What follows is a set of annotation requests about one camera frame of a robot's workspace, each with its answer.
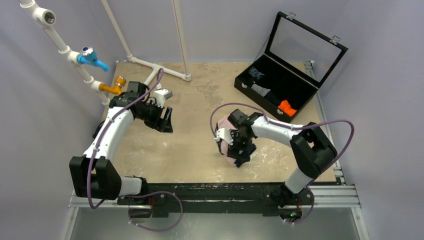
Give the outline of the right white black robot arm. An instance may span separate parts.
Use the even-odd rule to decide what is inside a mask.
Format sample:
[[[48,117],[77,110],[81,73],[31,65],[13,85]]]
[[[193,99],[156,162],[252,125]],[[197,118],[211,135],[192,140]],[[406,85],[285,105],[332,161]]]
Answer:
[[[315,123],[295,125],[272,120],[264,114],[254,112],[246,115],[234,110],[227,120],[233,126],[229,130],[231,157],[240,151],[250,151],[253,139],[264,138],[290,147],[297,167],[281,185],[280,196],[288,204],[300,198],[301,191],[317,179],[332,164],[338,155],[328,137]]]

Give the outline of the pink underwear navy trim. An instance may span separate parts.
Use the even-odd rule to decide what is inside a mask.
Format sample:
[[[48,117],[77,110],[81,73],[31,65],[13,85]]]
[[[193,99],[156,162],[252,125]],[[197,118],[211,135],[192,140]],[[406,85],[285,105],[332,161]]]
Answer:
[[[224,115],[221,119],[219,119],[217,121],[214,131],[216,132],[216,131],[218,131],[219,129],[222,129],[222,128],[235,129],[235,127],[228,120],[228,115]],[[243,158],[248,158],[248,160],[245,161],[241,158],[233,158],[233,157],[228,156],[228,148],[229,148],[230,145],[225,140],[221,139],[220,141],[217,141],[216,143],[218,145],[219,153],[221,155],[223,155],[230,164],[235,165],[237,168],[239,168],[244,163],[249,162],[251,155],[257,149],[256,145],[253,143],[252,147],[249,150],[240,150],[239,151],[240,156],[243,157]]]

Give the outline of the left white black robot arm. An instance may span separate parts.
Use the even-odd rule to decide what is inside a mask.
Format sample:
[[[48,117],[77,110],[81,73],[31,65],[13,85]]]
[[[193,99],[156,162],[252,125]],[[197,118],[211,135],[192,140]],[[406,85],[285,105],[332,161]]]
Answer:
[[[135,119],[161,133],[172,133],[172,108],[165,101],[170,89],[158,87],[153,93],[141,82],[131,81],[127,90],[109,102],[106,119],[97,128],[92,144],[81,156],[69,162],[74,192],[78,197],[115,200],[129,196],[138,205],[149,199],[147,181],[142,177],[121,176],[113,166],[116,151]]]

